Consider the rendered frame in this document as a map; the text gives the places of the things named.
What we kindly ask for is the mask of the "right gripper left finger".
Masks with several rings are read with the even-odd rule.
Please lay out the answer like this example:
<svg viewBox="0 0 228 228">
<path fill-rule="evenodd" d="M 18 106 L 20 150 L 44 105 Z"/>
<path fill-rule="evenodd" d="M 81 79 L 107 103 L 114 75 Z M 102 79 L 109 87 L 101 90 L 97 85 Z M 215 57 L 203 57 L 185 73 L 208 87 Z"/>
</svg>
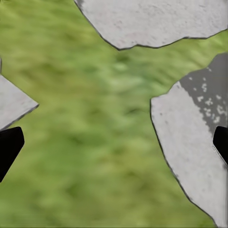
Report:
<svg viewBox="0 0 228 228">
<path fill-rule="evenodd" d="M 0 183 L 24 146 L 21 127 L 14 127 L 0 132 Z"/>
</svg>

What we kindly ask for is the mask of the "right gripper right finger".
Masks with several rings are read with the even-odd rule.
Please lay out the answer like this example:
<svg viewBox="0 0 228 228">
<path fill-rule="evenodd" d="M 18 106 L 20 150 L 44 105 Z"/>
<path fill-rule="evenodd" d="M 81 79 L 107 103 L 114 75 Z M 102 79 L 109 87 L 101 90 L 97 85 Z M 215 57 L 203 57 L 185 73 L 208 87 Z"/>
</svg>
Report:
<svg viewBox="0 0 228 228">
<path fill-rule="evenodd" d="M 213 144 L 228 164 L 228 128 L 222 126 L 216 127 Z"/>
</svg>

